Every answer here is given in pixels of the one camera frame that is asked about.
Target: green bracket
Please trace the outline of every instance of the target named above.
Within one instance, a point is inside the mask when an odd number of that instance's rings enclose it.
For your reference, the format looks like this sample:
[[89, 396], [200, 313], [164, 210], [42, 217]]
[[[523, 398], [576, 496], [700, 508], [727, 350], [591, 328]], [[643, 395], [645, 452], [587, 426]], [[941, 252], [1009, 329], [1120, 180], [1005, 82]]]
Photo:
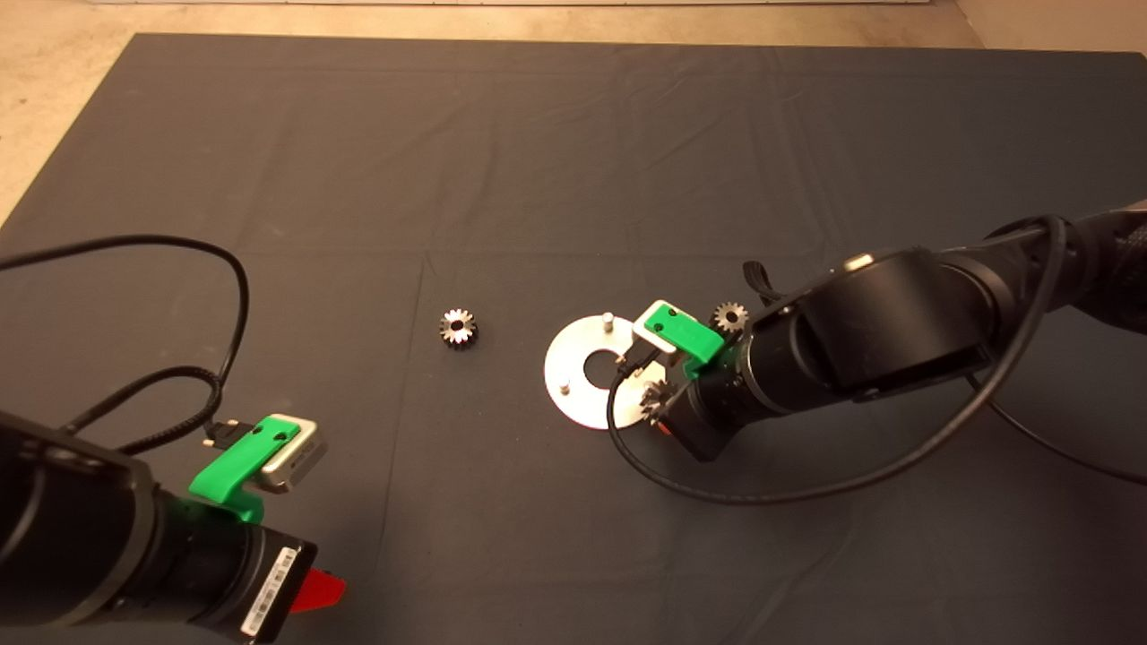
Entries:
[[298, 432], [296, 423], [275, 417], [265, 418], [200, 471], [187, 490], [234, 512], [244, 522], [262, 522], [263, 498], [243, 490], [243, 482]]
[[689, 379], [695, 379], [697, 371], [708, 365], [725, 344], [720, 334], [668, 304], [653, 312], [645, 326], [689, 356], [684, 367]]

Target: barcode label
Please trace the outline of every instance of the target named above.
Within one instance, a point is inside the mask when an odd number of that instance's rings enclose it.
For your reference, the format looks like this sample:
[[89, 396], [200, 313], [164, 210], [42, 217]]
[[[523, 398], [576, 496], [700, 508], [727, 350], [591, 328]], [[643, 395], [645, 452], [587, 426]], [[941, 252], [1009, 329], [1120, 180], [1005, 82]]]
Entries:
[[279, 589], [282, 588], [283, 581], [287, 580], [287, 574], [290, 572], [290, 566], [295, 564], [297, 555], [298, 550], [289, 546], [283, 546], [279, 551], [279, 557], [275, 558], [274, 566], [267, 573], [267, 580], [263, 581], [263, 589], [255, 597], [251, 611], [247, 613], [247, 620], [243, 621], [243, 627], [240, 628], [240, 631], [248, 636], [259, 634], [259, 628], [263, 627], [263, 621], [267, 617], [267, 611], [271, 609], [271, 605], [275, 604]]

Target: round metal plate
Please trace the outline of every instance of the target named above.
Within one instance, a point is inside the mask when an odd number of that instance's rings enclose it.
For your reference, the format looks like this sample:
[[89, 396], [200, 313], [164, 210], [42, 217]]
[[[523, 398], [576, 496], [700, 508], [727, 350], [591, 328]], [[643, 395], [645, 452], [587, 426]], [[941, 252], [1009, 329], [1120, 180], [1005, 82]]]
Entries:
[[[622, 356], [633, 344], [633, 324], [611, 314], [590, 316], [575, 320], [554, 336], [546, 351], [546, 390], [567, 417], [587, 428], [606, 429], [606, 399], [609, 391], [590, 382], [585, 360], [596, 351]], [[618, 428], [641, 420], [641, 396], [646, 383], [665, 378], [657, 363], [622, 383], [614, 402], [614, 419]]]

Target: beige floor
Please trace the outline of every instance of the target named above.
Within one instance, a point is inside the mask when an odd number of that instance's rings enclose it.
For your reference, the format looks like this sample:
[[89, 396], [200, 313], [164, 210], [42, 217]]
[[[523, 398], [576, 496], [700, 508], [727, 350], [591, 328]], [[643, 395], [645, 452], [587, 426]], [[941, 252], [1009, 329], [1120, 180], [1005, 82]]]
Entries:
[[[1035, 10], [1036, 5], [1052, 10]], [[1023, 7], [1030, 13], [1023, 13]], [[1142, 7], [1147, 0], [645, 8], [112, 6], [86, 0], [0, 0], [0, 224], [123, 46], [141, 31], [900, 47], [983, 47], [986, 42], [990, 47], [1144, 50], [1147, 24], [1141, 18], [1147, 18], [1147, 11]], [[1038, 20], [1032, 22], [1032, 16]], [[1105, 30], [1108, 23], [1114, 26]], [[1109, 38], [1111, 32], [1117, 38]]]

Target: small gear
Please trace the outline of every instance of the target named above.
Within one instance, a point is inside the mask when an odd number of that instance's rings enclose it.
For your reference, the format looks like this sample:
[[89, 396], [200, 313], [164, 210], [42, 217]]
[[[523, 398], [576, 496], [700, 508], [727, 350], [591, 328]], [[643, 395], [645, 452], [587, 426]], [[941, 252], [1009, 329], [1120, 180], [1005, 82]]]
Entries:
[[709, 317], [709, 324], [725, 337], [744, 331], [744, 324], [748, 320], [749, 310], [735, 302], [726, 302], [725, 304], [721, 304], [715, 309], [712, 316]]
[[451, 349], [467, 349], [478, 340], [478, 326], [469, 311], [451, 309], [438, 321], [438, 335]]
[[657, 423], [657, 415], [662, 406], [673, 397], [676, 388], [668, 381], [650, 381], [646, 383], [645, 395], [641, 396], [641, 414], [649, 421], [650, 426]]

